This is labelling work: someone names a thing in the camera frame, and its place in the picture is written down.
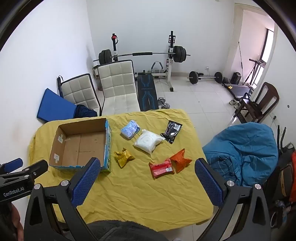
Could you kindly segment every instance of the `black snack bag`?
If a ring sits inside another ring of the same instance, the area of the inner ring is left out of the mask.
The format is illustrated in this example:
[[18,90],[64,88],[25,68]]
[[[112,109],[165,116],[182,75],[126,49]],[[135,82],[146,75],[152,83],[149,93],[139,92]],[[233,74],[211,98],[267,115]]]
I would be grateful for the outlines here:
[[164,137],[170,144],[172,144],[181,128],[182,124],[169,120],[165,133],[161,133],[160,135]]

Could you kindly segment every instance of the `cardboard box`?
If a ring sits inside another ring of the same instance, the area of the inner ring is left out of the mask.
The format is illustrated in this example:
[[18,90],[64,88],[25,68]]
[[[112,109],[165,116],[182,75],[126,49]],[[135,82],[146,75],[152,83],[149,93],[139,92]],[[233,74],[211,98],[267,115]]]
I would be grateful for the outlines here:
[[110,172],[111,129],[106,118],[83,120],[58,126],[49,165],[59,170],[81,169],[92,158],[101,171]]

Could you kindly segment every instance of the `white tufted cushion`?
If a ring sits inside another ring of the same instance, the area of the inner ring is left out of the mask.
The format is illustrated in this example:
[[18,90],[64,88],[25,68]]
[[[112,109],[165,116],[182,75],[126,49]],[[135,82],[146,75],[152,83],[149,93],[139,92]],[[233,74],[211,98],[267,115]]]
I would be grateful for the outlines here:
[[100,106],[91,82],[90,74],[80,75],[61,83],[64,99],[73,104],[82,104],[100,115]]
[[99,66],[98,72],[105,97],[102,115],[140,111],[131,60]]

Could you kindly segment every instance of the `human hand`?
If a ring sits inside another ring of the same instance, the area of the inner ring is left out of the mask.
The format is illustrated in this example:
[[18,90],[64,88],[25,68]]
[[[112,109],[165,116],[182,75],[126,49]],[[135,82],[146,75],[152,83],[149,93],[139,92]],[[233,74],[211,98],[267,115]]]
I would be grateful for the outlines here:
[[17,241],[24,241],[24,229],[20,223],[20,214],[17,208],[11,204],[11,220],[15,228],[17,229]]

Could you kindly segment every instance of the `silver bolt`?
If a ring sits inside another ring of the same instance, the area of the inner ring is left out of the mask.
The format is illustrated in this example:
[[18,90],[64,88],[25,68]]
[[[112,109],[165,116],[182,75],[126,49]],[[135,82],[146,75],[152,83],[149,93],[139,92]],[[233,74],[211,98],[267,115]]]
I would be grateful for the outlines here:
[[61,185],[62,185],[63,187],[67,186],[68,184],[69,184],[69,181],[68,181],[68,180],[63,180],[63,181],[61,182]]
[[231,180],[229,180],[229,181],[227,181],[227,185],[230,186],[230,187],[233,187],[234,186],[234,182],[231,181]]
[[34,189],[39,189],[41,187],[41,185],[38,183],[38,184],[36,184],[35,186],[34,186]]
[[260,190],[261,189],[261,185],[260,184],[255,184],[255,188]]

